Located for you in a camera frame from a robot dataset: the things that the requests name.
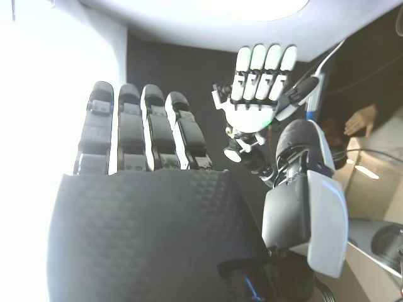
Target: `ceiling light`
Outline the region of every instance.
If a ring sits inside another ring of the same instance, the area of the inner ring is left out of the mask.
[[[362,165],[356,165],[355,169],[359,170],[361,173],[365,174],[369,178],[379,179],[379,176],[377,176],[374,172],[369,171],[366,167],[363,167]]]
[[[299,12],[309,0],[199,0],[200,6],[223,17],[246,21],[273,21]]]

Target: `white robotic hand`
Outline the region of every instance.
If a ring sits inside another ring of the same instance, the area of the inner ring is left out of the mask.
[[[296,61],[293,45],[285,50],[278,44],[268,50],[262,44],[239,50],[232,88],[222,91],[215,86],[212,92],[215,107],[225,111],[232,132],[259,132],[273,121],[277,100]]]

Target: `human hand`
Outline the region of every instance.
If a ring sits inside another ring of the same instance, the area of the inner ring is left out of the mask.
[[[375,107],[375,105],[371,105],[358,110],[346,122],[344,134],[348,136],[353,135],[358,130],[372,124],[376,116],[377,116],[377,108]]]

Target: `white cable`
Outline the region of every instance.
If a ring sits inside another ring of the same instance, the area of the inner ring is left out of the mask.
[[[343,45],[344,41],[345,41],[345,40],[341,41],[341,42],[339,43],[339,45],[338,45],[334,50],[332,50],[332,52],[331,52],[329,55],[327,55],[327,57],[319,64],[319,66],[316,68],[316,71],[315,71],[315,76],[316,76],[316,77],[321,73],[321,70],[322,70],[323,65],[325,65],[325,63],[327,62],[327,60],[329,60],[330,57],[331,57],[335,52],[337,52],[337,50]]]

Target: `person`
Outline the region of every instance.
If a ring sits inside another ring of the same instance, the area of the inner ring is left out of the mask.
[[[403,38],[399,8],[350,36],[336,53],[324,91],[319,124],[329,146],[369,136],[403,105]]]

